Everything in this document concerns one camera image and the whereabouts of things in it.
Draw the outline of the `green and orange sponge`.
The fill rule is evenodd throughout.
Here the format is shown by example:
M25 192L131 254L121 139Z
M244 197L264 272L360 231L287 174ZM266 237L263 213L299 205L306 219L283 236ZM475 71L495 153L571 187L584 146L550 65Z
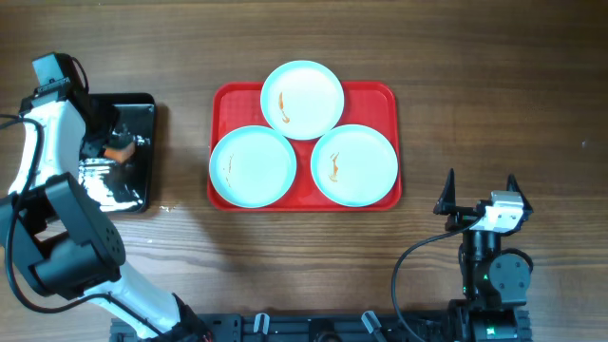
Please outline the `green and orange sponge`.
M102 157L107 160L123 164L136 152L136 144L131 142L109 142L104 146Z

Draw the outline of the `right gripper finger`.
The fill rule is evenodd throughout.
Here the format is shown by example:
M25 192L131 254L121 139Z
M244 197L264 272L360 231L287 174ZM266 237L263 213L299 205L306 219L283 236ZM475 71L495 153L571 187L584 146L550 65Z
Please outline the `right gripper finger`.
M448 216L454 215L456 213L454 177L454 170L450 168L446 177L446 183L442 194L438 198L433 208L434 215Z
M523 203L523 212L525 214L532 214L534 212L531 204L527 200L526 196L523 193L523 190L518 185L517 179L514 174L509 174L506 181L506 190L517 192L520 194Z

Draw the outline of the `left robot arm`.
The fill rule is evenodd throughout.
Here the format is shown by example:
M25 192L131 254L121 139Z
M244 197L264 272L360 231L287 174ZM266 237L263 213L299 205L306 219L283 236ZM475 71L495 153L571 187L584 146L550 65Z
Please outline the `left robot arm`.
M123 240L79 182L83 151L106 142L120 111L67 76L45 79L9 119L26 129L17 178L1 201L1 244L13 295L38 314L92 304L147 341L209 341L176 294L126 260Z

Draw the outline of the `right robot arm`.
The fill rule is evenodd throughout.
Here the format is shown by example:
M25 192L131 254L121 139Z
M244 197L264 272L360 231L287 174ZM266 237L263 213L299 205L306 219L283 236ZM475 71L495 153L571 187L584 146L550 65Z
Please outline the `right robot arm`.
M446 231L463 238L458 259L465 298L448 303L443 338L530 341L531 321L523 306L534 264L523 251L502 247L502 238L519 232L533 213L515 176L508 176L504 190L464 207L456 204L454 172L449 171L433 213L446 216Z

